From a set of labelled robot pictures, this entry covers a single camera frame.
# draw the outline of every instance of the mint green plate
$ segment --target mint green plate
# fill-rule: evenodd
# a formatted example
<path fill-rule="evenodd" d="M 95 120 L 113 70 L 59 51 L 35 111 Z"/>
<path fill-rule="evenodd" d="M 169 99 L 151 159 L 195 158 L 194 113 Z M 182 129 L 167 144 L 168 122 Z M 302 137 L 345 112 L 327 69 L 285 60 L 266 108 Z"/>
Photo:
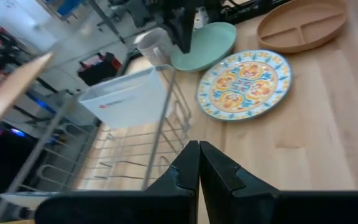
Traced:
<path fill-rule="evenodd" d="M 172 65 L 185 72 L 198 72 L 218 63 L 233 48 L 236 28 L 226 22 L 214 22 L 193 31 L 190 53 L 173 49 Z"/>

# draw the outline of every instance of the decorative plate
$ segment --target decorative plate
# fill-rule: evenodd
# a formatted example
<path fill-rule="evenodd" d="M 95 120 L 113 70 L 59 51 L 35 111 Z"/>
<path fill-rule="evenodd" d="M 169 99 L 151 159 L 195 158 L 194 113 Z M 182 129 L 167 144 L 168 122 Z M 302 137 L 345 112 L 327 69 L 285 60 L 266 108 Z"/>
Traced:
<path fill-rule="evenodd" d="M 197 91 L 198 103 L 210 116 L 242 121 L 275 106 L 291 85 L 288 62 L 268 50 L 228 56 L 209 69 Z"/>

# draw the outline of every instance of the wooden table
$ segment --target wooden table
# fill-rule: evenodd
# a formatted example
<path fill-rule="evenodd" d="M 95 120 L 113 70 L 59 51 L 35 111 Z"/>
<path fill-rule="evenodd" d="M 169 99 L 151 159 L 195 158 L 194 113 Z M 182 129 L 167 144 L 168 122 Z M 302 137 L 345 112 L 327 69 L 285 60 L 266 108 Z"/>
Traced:
<path fill-rule="evenodd" d="M 358 1 L 348 4 L 350 21 L 336 40 L 284 55 L 293 70 L 290 92 L 255 119 L 226 123 L 210 118 L 196 101 L 202 72 L 180 72 L 179 84 L 193 113 L 190 139 L 209 141 L 278 189 L 358 189 Z M 258 49 L 256 28 L 262 19 L 236 25 L 235 52 Z M 127 72 L 150 66 L 138 58 Z M 208 222 L 202 202 L 199 221 Z"/>
<path fill-rule="evenodd" d="M 0 120 L 52 59 L 52 53 L 17 68 L 0 86 Z"/>

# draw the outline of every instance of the white plastic container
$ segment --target white plastic container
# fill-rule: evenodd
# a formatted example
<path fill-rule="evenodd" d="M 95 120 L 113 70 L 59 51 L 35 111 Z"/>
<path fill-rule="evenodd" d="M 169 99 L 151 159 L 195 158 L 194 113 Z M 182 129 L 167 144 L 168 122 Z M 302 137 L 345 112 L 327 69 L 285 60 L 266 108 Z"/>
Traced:
<path fill-rule="evenodd" d="M 162 77 L 152 67 L 92 86 L 78 100 L 110 128 L 126 128 L 161 119 L 166 97 Z"/>

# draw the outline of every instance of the wire dish rack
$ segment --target wire dish rack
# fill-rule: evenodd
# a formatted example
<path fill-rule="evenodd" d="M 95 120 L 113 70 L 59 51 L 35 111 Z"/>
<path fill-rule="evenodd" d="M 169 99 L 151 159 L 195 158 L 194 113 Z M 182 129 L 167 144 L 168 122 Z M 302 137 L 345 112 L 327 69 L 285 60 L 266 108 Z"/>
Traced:
<path fill-rule="evenodd" d="M 112 129 L 89 113 L 74 123 L 70 115 L 87 110 L 73 97 L 55 114 L 7 192 L 146 189 L 187 144 L 191 118 L 176 71 L 168 65 L 155 69 L 165 90 L 158 121 Z M 0 222 L 31 219 L 32 212 L 24 210 L 1 200 Z"/>

